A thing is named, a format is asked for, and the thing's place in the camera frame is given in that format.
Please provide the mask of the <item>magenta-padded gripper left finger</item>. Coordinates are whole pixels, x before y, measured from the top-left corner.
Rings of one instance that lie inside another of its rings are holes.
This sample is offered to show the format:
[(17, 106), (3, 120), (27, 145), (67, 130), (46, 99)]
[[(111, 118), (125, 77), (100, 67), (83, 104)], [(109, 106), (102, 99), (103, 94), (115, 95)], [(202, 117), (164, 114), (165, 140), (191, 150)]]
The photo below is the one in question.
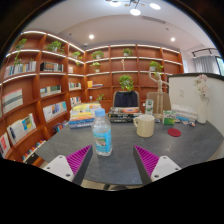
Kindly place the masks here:
[(68, 156), (57, 156), (44, 167), (44, 170), (81, 185), (92, 155), (93, 148), (89, 145)]

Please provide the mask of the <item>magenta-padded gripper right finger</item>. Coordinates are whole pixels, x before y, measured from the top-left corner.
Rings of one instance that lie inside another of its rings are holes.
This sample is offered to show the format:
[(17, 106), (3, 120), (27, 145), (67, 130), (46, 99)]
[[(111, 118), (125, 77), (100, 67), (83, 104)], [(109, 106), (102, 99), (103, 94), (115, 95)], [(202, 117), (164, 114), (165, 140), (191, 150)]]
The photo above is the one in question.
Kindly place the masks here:
[(133, 146), (133, 156), (144, 185), (180, 170), (180, 167), (168, 156), (159, 157), (137, 145)]

